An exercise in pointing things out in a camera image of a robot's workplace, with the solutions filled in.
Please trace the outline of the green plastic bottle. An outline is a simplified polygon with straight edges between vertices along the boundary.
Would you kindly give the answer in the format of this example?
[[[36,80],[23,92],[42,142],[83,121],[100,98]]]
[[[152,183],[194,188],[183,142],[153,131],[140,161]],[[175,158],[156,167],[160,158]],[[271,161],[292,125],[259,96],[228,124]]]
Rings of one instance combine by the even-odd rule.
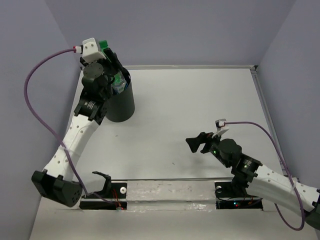
[[[101,51],[105,51],[105,49],[110,49],[108,42],[106,40],[99,41],[99,47]]]

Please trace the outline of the clear bottle white-green label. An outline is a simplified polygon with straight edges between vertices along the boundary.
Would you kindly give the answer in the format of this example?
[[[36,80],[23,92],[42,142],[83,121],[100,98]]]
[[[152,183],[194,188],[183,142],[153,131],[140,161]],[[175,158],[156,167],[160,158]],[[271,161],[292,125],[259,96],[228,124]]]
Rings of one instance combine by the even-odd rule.
[[[122,93],[127,88],[127,81],[121,72],[114,76],[114,82],[111,86],[115,95]]]

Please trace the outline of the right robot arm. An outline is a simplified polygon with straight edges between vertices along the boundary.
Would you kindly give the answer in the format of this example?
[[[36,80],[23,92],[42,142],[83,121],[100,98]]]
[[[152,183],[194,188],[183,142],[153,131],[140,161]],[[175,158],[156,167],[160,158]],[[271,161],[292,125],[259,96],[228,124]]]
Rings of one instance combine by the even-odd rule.
[[[304,218],[314,229],[320,228],[320,190],[281,175],[257,159],[242,152],[242,147],[231,138],[201,132],[197,137],[186,138],[192,153],[200,145],[202,154],[212,154],[233,174],[230,190],[235,196],[247,193],[280,205]]]

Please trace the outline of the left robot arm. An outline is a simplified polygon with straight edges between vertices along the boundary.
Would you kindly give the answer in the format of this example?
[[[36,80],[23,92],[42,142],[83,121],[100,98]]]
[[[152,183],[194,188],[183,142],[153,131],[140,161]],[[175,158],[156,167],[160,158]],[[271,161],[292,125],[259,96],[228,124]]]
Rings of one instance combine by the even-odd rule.
[[[112,85],[116,74],[123,70],[110,48],[103,49],[101,59],[89,61],[83,58],[81,63],[84,65],[83,90],[64,138],[59,137],[35,112],[29,99],[25,99],[31,113],[59,142],[51,161],[42,171],[35,171],[31,180],[42,197],[67,207],[75,206],[82,194],[89,195],[76,163],[110,111],[109,103],[116,96]]]

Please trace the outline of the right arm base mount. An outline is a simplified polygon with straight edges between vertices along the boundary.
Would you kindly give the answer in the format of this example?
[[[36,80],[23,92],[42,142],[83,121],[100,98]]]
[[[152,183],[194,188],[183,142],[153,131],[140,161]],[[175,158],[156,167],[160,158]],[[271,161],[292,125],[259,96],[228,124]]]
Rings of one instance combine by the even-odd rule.
[[[232,185],[230,181],[215,182],[214,195],[217,210],[263,210],[262,198],[245,193],[242,189]]]

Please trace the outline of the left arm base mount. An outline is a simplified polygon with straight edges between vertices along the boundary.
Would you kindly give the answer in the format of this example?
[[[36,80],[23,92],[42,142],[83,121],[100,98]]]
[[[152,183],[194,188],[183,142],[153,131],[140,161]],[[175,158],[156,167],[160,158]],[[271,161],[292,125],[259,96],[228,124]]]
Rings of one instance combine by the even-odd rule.
[[[127,209],[128,182],[113,180],[110,175],[93,171],[100,181],[88,183],[89,195],[81,197],[79,208],[81,210],[110,210],[124,211]]]

